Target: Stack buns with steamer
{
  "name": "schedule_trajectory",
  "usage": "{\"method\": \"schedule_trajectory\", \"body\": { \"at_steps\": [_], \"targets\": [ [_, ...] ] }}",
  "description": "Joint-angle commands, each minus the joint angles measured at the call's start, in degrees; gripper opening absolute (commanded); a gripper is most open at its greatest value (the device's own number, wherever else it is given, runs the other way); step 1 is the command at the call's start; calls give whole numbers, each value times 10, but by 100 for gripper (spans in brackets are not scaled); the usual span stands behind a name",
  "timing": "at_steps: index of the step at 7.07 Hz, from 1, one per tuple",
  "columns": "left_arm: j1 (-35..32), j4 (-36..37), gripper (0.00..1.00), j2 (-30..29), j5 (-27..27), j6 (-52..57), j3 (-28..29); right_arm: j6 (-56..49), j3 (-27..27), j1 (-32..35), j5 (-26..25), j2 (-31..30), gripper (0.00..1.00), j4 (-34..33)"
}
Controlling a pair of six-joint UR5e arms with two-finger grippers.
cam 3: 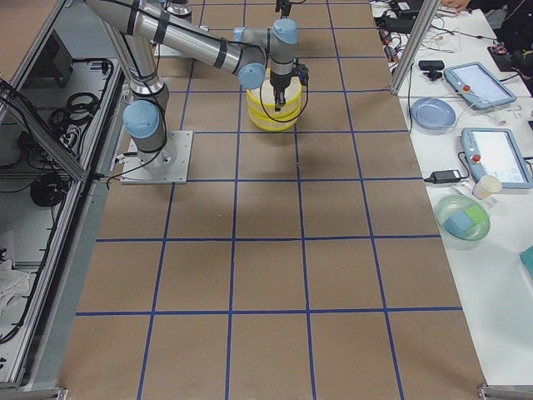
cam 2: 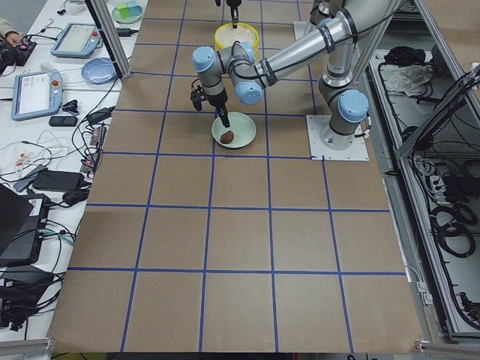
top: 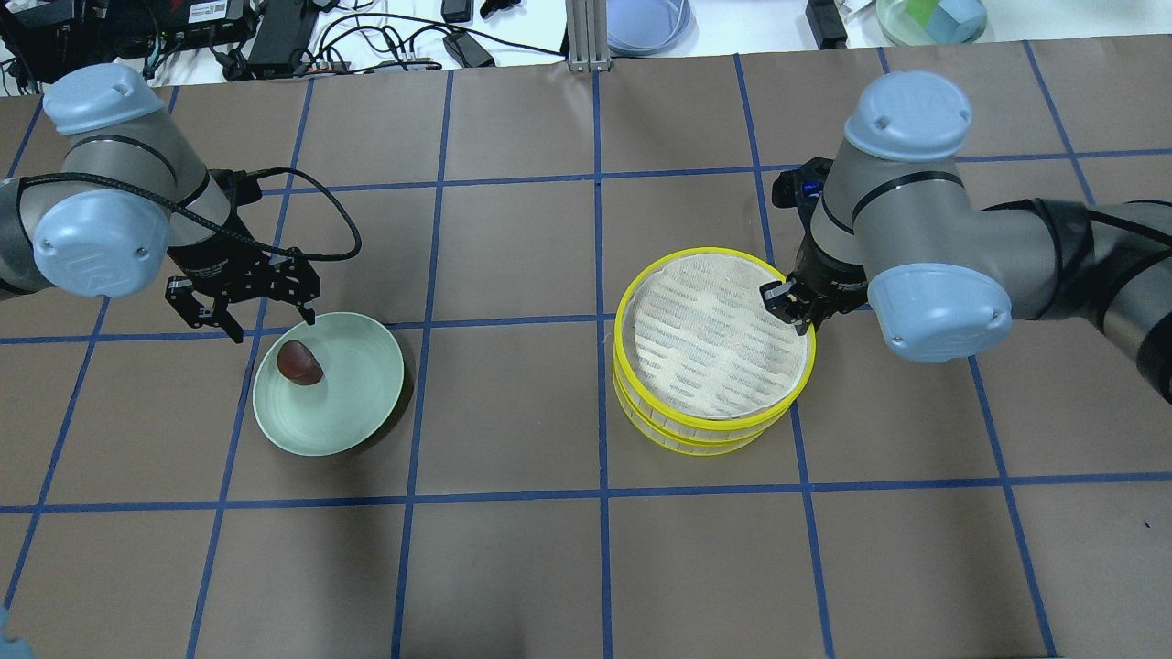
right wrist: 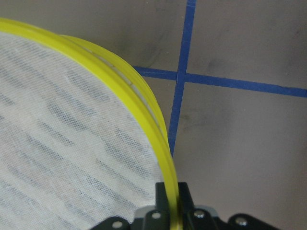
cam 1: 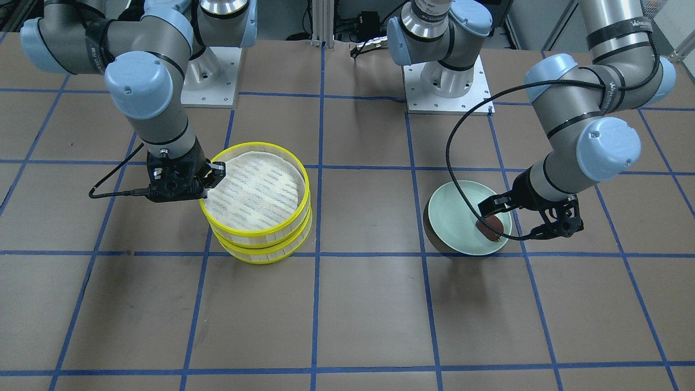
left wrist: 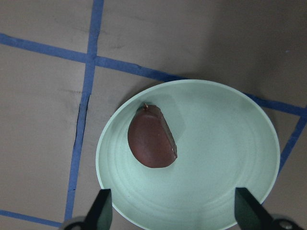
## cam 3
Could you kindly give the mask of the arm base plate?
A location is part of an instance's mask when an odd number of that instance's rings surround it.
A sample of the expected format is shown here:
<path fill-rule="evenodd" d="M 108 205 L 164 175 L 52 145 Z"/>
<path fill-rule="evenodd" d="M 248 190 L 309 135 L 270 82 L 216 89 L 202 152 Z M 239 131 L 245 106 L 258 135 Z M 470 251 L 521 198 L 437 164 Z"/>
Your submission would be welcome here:
<path fill-rule="evenodd" d="M 124 184 L 185 184 L 192 140 L 193 131 L 168 132 L 166 146 L 154 161 L 143 167 L 143 164 L 150 161 L 151 158 L 145 153 L 138 153 L 137 146 L 131 139 L 128 152 L 135 153 L 135 155 L 126 158 L 125 173 L 120 176 L 120 181 Z"/>

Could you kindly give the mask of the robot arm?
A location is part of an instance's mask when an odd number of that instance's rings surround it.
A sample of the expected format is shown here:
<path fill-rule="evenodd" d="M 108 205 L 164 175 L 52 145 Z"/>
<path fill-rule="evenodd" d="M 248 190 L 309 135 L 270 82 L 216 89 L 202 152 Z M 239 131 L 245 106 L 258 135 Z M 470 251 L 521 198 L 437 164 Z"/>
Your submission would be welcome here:
<path fill-rule="evenodd" d="M 276 110 L 285 106 L 285 91 L 293 78 L 308 84 L 308 70 L 296 57 L 298 26 L 288 17 L 268 28 L 237 27 L 228 40 L 146 1 L 90 1 L 87 5 L 102 20 L 134 99 L 154 103 L 160 115 L 168 89 L 158 75 L 153 44 L 227 70 L 245 89 L 260 88 L 269 78 Z"/>

